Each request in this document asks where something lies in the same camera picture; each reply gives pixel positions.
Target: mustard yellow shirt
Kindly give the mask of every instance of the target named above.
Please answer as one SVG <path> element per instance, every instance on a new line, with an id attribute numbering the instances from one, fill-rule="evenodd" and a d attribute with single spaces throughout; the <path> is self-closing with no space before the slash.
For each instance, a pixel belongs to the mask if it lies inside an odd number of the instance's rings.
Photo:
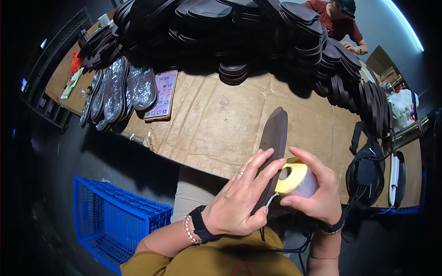
<path id="1" fill-rule="evenodd" d="M 120 266 L 122 276 L 301 276 L 295 264 L 277 252 L 251 252 L 282 248 L 274 231 L 266 227 L 265 242 L 259 231 L 248 236 L 222 236 L 219 240 L 189 246 L 174 258 L 139 252 Z"/>

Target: beaded bracelet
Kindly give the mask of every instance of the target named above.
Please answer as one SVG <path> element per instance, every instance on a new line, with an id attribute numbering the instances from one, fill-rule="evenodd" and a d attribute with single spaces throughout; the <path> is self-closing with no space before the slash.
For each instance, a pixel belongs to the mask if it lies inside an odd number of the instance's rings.
<path id="1" fill-rule="evenodd" d="M 192 235 L 191 235 L 191 233 L 190 233 L 190 231 L 189 231 L 189 220 L 190 220 L 190 218 L 191 218 L 191 216 L 190 216 L 190 215 L 187 215 L 187 216 L 184 218 L 184 220 L 183 220 L 184 230 L 186 231 L 187 238 L 188 238 L 191 242 L 193 242 L 194 244 L 200 244 L 200 243 L 202 243 L 203 241 L 197 241 L 194 237 L 192 237 Z"/>

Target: beige pants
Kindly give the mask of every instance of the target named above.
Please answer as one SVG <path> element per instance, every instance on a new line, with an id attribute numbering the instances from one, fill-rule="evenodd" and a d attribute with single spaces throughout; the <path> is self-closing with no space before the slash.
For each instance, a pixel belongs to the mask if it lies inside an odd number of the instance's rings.
<path id="1" fill-rule="evenodd" d="M 171 222 L 183 220 L 196 207 L 209 204 L 227 181 L 189 167 L 181 167 Z"/>

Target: white bag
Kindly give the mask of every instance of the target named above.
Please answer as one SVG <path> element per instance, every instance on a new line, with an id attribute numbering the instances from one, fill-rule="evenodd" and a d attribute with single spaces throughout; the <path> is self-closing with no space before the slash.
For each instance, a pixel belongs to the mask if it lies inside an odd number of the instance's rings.
<path id="1" fill-rule="evenodd" d="M 419 106 L 419 99 L 416 96 L 416 109 Z M 393 128 L 394 132 L 402 130 L 412 123 L 414 120 L 410 120 L 410 114 L 413 110 L 412 91 L 408 89 L 399 90 L 399 93 L 388 96 L 388 101 L 392 105 L 393 109 Z"/>

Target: yellow tape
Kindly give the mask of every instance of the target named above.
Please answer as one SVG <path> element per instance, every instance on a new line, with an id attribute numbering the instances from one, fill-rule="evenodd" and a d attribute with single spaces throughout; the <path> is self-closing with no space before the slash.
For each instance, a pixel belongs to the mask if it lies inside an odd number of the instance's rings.
<path id="1" fill-rule="evenodd" d="M 281 179 L 280 176 L 276 184 L 275 192 L 279 194 L 288 194 L 296 189 L 307 174 L 307 165 L 302 163 L 298 157 L 287 158 L 287 163 L 282 167 L 282 170 L 287 167 L 291 169 L 290 174 L 286 179 Z"/>

